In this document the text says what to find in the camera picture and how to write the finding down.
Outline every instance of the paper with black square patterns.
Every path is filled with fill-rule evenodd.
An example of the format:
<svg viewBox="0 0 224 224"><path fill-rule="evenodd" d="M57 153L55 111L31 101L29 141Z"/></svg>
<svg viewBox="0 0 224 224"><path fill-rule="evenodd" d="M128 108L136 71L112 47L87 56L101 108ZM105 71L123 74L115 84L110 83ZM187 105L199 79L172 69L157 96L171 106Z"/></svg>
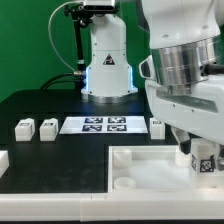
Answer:
<svg viewBox="0 0 224 224"><path fill-rule="evenodd" d="M108 125L108 132L127 131L127 125Z"/></svg>
<svg viewBox="0 0 224 224"><path fill-rule="evenodd" d="M108 118L109 124L124 124L126 123L125 117L109 117Z"/></svg>
<svg viewBox="0 0 224 224"><path fill-rule="evenodd" d="M87 117L85 119L85 124L102 124L103 118L102 117Z"/></svg>
<svg viewBox="0 0 224 224"><path fill-rule="evenodd" d="M143 116L67 117L60 134L148 133Z"/></svg>
<svg viewBox="0 0 224 224"><path fill-rule="evenodd" d="M84 125L83 132L100 132L102 131L102 125Z"/></svg>

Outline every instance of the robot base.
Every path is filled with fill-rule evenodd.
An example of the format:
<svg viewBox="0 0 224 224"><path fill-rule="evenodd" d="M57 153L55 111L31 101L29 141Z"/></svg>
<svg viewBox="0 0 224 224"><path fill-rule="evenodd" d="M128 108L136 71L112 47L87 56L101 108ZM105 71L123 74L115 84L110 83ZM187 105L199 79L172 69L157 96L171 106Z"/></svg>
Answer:
<svg viewBox="0 0 224 224"><path fill-rule="evenodd" d="M135 99L136 97L137 97L137 92L133 92L124 96L115 96L115 97L100 97L100 96L94 96L91 94L82 93L82 99L89 100L95 103L102 103L102 104L123 103L123 102L127 102L130 99Z"/></svg>

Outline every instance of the white block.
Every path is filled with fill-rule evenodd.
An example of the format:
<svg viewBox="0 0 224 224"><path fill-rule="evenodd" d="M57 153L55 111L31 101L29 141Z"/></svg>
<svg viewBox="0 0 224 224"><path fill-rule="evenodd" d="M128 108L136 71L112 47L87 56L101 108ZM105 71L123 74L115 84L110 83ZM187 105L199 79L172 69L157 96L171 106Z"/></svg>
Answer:
<svg viewBox="0 0 224 224"><path fill-rule="evenodd" d="M16 141L30 141L35 133L33 119L21 120L15 128Z"/></svg>
<svg viewBox="0 0 224 224"><path fill-rule="evenodd" d="M150 118L150 134L151 139L165 139L165 124L154 117Z"/></svg>
<svg viewBox="0 0 224 224"><path fill-rule="evenodd" d="M40 140L41 141L55 141L58 134L58 120L50 119L45 120L40 127Z"/></svg>
<svg viewBox="0 0 224 224"><path fill-rule="evenodd" d="M0 151L0 178L9 167L9 158L7 151Z"/></svg>
<svg viewBox="0 0 224 224"><path fill-rule="evenodd" d="M203 138L191 140L190 177L198 188L224 187L224 172L218 170L220 146Z"/></svg>

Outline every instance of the warning label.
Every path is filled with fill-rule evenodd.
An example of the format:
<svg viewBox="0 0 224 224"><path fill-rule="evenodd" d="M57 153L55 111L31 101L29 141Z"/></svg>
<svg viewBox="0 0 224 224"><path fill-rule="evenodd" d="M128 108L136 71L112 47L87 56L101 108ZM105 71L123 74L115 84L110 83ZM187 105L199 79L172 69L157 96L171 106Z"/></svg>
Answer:
<svg viewBox="0 0 224 224"><path fill-rule="evenodd" d="M110 54L108 54L107 58L105 59L104 65L115 65L114 60Z"/></svg>

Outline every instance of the white box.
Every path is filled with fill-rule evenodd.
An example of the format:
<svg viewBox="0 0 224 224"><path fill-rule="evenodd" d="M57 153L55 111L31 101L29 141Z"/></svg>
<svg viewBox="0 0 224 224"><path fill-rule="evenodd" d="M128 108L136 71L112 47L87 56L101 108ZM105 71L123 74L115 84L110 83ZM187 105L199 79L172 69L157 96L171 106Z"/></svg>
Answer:
<svg viewBox="0 0 224 224"><path fill-rule="evenodd" d="M40 140L55 141L57 134L58 134L58 120L55 118L45 120L40 127Z"/></svg>
<svg viewBox="0 0 224 224"><path fill-rule="evenodd" d="M21 120L15 128L16 141L30 141L34 133L34 120L30 118Z"/></svg>
<svg viewBox="0 0 224 224"><path fill-rule="evenodd" d="M7 151L0 151L0 178L9 167L9 157Z"/></svg>
<svg viewBox="0 0 224 224"><path fill-rule="evenodd" d="M150 134L151 139L165 139L165 124L154 117L150 118Z"/></svg>

